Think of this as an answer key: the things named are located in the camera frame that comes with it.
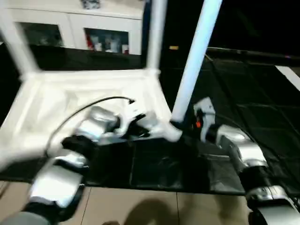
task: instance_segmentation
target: floor tile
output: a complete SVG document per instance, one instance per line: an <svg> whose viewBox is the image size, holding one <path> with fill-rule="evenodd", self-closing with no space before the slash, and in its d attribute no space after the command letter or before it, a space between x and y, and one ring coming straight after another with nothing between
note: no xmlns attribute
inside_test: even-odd
<svg viewBox="0 0 300 225"><path fill-rule="evenodd" d="M90 187L85 188L84 193L83 193L83 197L79 203L79 206L77 208L77 211L75 213L75 215L67 220L66 222L62 222L60 223L61 225L80 225L83 219L83 215L84 215L84 211L89 199L89 195L90 195Z"/></svg>
<svg viewBox="0 0 300 225"><path fill-rule="evenodd" d="M0 189L0 221L18 212L26 203L27 183L5 182Z"/></svg>
<svg viewBox="0 0 300 225"><path fill-rule="evenodd" d="M247 225L248 208L241 196L178 193L180 225Z"/></svg>
<svg viewBox="0 0 300 225"><path fill-rule="evenodd" d="M108 221L120 225L177 225L176 193L92 188L82 225Z"/></svg>

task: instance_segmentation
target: black mat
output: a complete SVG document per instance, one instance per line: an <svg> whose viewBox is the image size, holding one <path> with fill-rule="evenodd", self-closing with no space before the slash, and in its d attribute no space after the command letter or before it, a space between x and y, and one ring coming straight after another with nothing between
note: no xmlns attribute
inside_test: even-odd
<svg viewBox="0 0 300 225"><path fill-rule="evenodd" d="M45 70L140 68L138 56L124 56L53 47L33 47ZM7 102L1 109L4 119L20 83L18 73L4 46L0 56L9 85ZM160 82L172 109L180 84L182 67L162 67ZM274 173L292 196L300 196L300 112L299 92L274 66L252 65L213 58L206 60L197 80L191 103L212 99L217 113L245 128L265 147L264 154ZM217 118L220 123L234 125ZM30 182L45 159L15 163L0 173L2 180ZM110 188L137 188L193 193L243 195L226 152L187 137L178 143L163 139L114 144L102 147L91 164L88 185Z"/></svg>

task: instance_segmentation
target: black cable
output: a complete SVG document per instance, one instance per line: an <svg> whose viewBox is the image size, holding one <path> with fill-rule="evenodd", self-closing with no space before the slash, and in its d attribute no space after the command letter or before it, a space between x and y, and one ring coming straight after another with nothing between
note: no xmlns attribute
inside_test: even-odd
<svg viewBox="0 0 300 225"><path fill-rule="evenodd" d="M80 113L81 111L85 110L86 108L89 108L91 107L92 105L94 104L97 104L97 103L100 103L100 102L104 102L104 101L107 101L107 100L111 100L111 99L118 99L118 98L121 98L121 99L126 99L126 100L129 100L129 103L133 103L135 102L135 100L131 99L131 98L128 98L128 97L123 97L123 96L113 96L113 97L105 97L105 98L102 98L102 99L99 99L99 100L96 100L96 101L93 101L89 104L87 104L86 106L76 110L74 113L72 113L70 116L68 116L51 134L50 134L50 137L47 141L47 144L46 144L46 147L45 147L45 150L44 150L44 154L47 158L49 158L49 154L48 154L48 150L50 148L50 145L51 145L51 142L53 140L53 138L55 137L55 135L57 135L57 133L61 130L61 128L63 128L63 126L72 118L74 117L75 115L77 115L78 113Z"/></svg>

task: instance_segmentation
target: glass cabinet door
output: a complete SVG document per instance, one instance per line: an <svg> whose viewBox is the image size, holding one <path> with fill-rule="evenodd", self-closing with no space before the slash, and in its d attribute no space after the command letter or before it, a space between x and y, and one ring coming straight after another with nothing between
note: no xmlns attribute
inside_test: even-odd
<svg viewBox="0 0 300 225"><path fill-rule="evenodd" d="M76 48L141 54L142 20L69 14Z"/></svg>
<svg viewBox="0 0 300 225"><path fill-rule="evenodd" d="M128 32L84 28L88 49L108 53L129 54Z"/></svg>
<svg viewBox="0 0 300 225"><path fill-rule="evenodd" d="M75 48L67 13L10 9L31 45Z"/></svg>
<svg viewBox="0 0 300 225"><path fill-rule="evenodd" d="M58 25L33 22L19 24L29 44L64 47Z"/></svg>

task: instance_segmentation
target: white pole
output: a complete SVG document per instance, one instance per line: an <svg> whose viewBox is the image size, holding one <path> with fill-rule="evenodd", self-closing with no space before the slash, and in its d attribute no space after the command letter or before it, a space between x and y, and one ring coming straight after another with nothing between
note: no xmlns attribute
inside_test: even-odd
<svg viewBox="0 0 300 225"><path fill-rule="evenodd" d="M172 112L174 121L183 121L187 111L221 3L222 0L204 0Z"/></svg>
<svg viewBox="0 0 300 225"><path fill-rule="evenodd" d="M0 0L0 29L4 42L22 74L21 79L27 79L39 69L19 25L14 22L11 12L6 7L5 0Z"/></svg>
<svg viewBox="0 0 300 225"><path fill-rule="evenodd" d="M158 69L159 67L167 3L168 0L152 1L147 68Z"/></svg>

